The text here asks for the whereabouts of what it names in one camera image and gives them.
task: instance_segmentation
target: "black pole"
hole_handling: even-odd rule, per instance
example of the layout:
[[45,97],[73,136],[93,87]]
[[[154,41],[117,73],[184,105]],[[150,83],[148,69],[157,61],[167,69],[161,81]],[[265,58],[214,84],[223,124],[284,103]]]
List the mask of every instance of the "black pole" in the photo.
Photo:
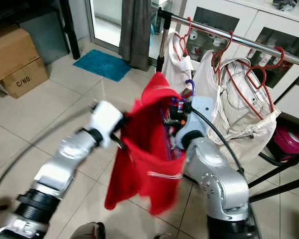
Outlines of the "black pole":
[[173,13],[164,11],[161,9],[161,7],[158,9],[157,17],[161,17],[164,19],[164,30],[163,30],[163,36],[160,43],[160,50],[159,50],[159,56],[157,58],[156,63],[156,72],[161,72],[163,69],[164,64],[164,47],[165,47],[165,41],[167,39],[168,30],[170,28],[170,22],[171,22],[171,16]]
[[299,179],[296,180],[296,181],[293,181],[291,183],[287,183],[283,186],[280,186],[280,187],[274,188],[272,190],[269,190],[267,192],[263,192],[263,193],[254,195],[254,196],[249,198],[249,201],[251,203],[253,203],[253,202],[256,202],[256,201],[259,201],[259,200],[262,200],[262,199],[265,199],[265,198],[268,198],[268,197],[271,197],[271,196],[274,196],[274,195],[277,195],[277,194],[280,194],[280,193],[284,193],[286,191],[289,191],[289,190],[292,190],[292,189],[295,189],[295,188],[299,188]]
[[74,60],[80,58],[80,50],[76,39],[69,0],[59,0],[64,19],[64,32],[68,35]]
[[266,173],[265,175],[261,176],[260,178],[256,179],[255,181],[249,183],[248,187],[252,188],[252,187],[256,186],[257,184],[265,181],[266,179],[271,178],[272,176],[276,175],[277,173],[280,173],[281,171],[284,171],[285,169],[287,169],[291,166],[295,166],[298,163],[299,163],[299,154],[296,155],[293,159],[291,159],[287,163],[284,163],[282,166],[275,168],[274,170]]

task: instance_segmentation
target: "red clothing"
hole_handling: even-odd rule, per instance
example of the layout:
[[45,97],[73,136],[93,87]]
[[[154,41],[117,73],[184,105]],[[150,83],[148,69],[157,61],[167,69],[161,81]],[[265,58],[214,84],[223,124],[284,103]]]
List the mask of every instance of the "red clothing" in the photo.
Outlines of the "red clothing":
[[161,73],[156,73],[137,100],[130,120],[121,129],[121,140],[127,149],[119,149],[105,199],[112,210],[120,201],[137,193],[149,196],[151,214],[170,208],[176,198],[177,185],[183,172],[185,156],[171,160],[166,153],[165,113],[171,98],[180,99]]

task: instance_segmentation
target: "tile floor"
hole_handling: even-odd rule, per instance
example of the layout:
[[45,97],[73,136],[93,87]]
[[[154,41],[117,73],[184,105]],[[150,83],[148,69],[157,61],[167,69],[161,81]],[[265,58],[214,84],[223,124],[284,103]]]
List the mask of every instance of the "tile floor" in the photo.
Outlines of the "tile floor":
[[[85,38],[80,41],[82,55],[96,48]],[[122,110],[129,110],[134,98],[154,74],[132,69],[119,83],[73,66],[67,55],[47,66],[50,79],[15,100],[0,93],[0,175],[19,152],[62,119],[90,105],[94,99],[105,99]],[[0,202],[11,202],[26,191],[40,166],[56,150],[60,140],[85,125],[89,114],[59,128],[26,153],[0,187]],[[108,238],[152,239],[157,233],[168,232],[172,238],[206,239],[206,215],[203,197],[196,185],[183,179],[175,207],[158,217],[147,212],[146,201],[138,197],[125,201],[109,212],[103,203],[114,163],[116,147],[98,149],[79,167],[76,180],[52,218],[47,239],[68,239],[86,222],[103,221]],[[248,181],[273,168],[260,158],[245,165]],[[299,165],[251,190],[262,192],[299,178]],[[299,189],[254,203],[264,239],[299,239]],[[0,226],[6,214],[0,213]]]

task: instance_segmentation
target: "red hanger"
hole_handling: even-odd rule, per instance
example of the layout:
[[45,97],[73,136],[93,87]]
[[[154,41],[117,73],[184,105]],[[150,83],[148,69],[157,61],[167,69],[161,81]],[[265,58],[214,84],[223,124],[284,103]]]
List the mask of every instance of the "red hanger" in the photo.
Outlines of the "red hanger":
[[[220,76],[220,65],[221,65],[221,57],[223,55],[223,53],[228,49],[228,47],[230,46],[232,40],[233,40],[233,31],[230,31],[229,32],[230,35],[231,35],[231,38],[227,44],[227,46],[221,50],[220,52],[213,52],[213,57],[212,57],[212,60],[211,60],[211,65],[213,67],[213,70],[214,70],[214,73],[216,74],[217,73],[217,76],[218,76],[218,85],[220,85],[220,80],[221,80],[221,76]],[[276,46],[275,49],[279,50],[281,52],[281,59],[280,61],[274,65],[274,66],[269,66],[269,65],[266,65],[264,67],[261,67],[261,66],[250,66],[249,64],[247,64],[246,62],[243,62],[241,60],[238,60],[240,63],[244,64],[245,66],[247,66],[249,69],[246,73],[246,76],[247,76],[247,79],[250,81],[250,83],[254,86],[255,89],[260,89],[261,87],[264,87],[265,89],[265,92],[267,94],[267,97],[268,97],[268,101],[269,101],[269,104],[270,104],[270,109],[271,109],[271,112],[274,111],[274,104],[272,102],[272,99],[270,97],[270,94],[269,94],[269,91],[268,91],[268,88],[267,86],[265,85],[266,83],[266,80],[267,80],[267,74],[266,74],[266,69],[275,69],[277,68],[279,65],[281,65],[281,63],[284,61],[284,58],[285,58],[285,51],[283,48],[279,47],[279,46]],[[217,67],[215,67],[215,60],[219,58],[219,62],[218,62],[218,65]],[[230,80],[232,81],[234,87],[236,88],[237,92],[239,93],[239,95],[243,98],[243,100],[246,102],[246,104],[251,108],[251,110],[262,120],[262,116],[256,111],[256,109],[249,103],[249,101],[244,97],[244,95],[241,93],[241,91],[238,89],[231,73],[229,72],[228,70],[228,67],[226,67],[226,70],[227,70],[227,73],[230,77]],[[256,86],[256,84],[253,82],[253,80],[250,78],[249,76],[249,73],[254,70],[254,69],[260,69],[263,73],[263,81],[261,82],[261,84],[259,86]]]
[[[218,75],[218,85],[220,85],[220,65],[221,65],[221,57],[222,55],[224,54],[224,52],[228,49],[228,47],[230,46],[231,42],[233,41],[233,35],[234,35],[234,32],[233,31],[230,31],[229,32],[230,34],[230,40],[229,42],[227,43],[227,46],[222,49],[221,51],[219,52],[213,52],[213,57],[211,58],[211,65],[213,67],[213,70],[214,70],[214,73]],[[215,60],[219,58],[219,61],[218,61],[218,65],[217,67],[215,67]]]
[[[192,26],[192,21],[191,21],[191,18],[190,17],[188,17],[187,18],[187,20],[189,20],[189,28],[188,28],[188,31],[187,31],[187,33],[185,34],[185,36],[183,36],[183,37],[181,37],[180,35],[178,35],[177,33],[175,34],[178,38],[179,38],[179,46],[180,46],[180,48],[181,48],[181,50],[182,50],[182,53],[183,54],[186,54],[187,56],[188,56],[188,51],[187,51],[187,48],[186,48],[186,38],[189,36],[189,34],[190,34],[190,31],[191,31],[191,26]],[[179,54],[178,54],[178,52],[177,52],[177,49],[176,49],[176,47],[174,46],[174,44],[173,44],[173,48],[174,48],[174,51],[175,51],[175,53],[176,53],[176,55],[177,55],[177,57],[178,57],[178,59],[179,59],[179,61],[181,60],[181,57],[179,56]]]

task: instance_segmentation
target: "cabinet door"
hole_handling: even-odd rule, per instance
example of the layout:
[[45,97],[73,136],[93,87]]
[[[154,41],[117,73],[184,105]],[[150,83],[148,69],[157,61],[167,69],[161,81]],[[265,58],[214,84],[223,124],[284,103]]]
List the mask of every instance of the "cabinet door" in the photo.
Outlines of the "cabinet door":
[[[259,11],[249,28],[247,39],[257,41],[270,47],[280,46],[286,52],[299,57],[299,22]],[[274,65],[279,58],[240,46],[235,57],[247,57],[251,65]],[[294,80],[299,76],[299,66],[283,62],[274,70],[266,70],[268,86],[273,101],[275,101]],[[258,79],[262,81],[262,74],[255,71]]]
[[[194,21],[227,32],[232,30],[235,35],[244,37],[256,13],[257,10],[253,8],[225,0],[187,0],[184,17],[190,16]],[[185,35],[187,31],[188,26],[182,25],[179,33],[180,35]],[[202,31],[197,31],[197,37],[194,40],[191,38],[188,38],[186,46],[194,69],[198,66],[207,50],[220,51],[227,44],[227,40],[214,37]],[[238,44],[232,43],[224,53],[224,57],[233,57],[238,46]]]
[[299,119],[299,77],[296,84],[278,101],[277,107],[282,112]]

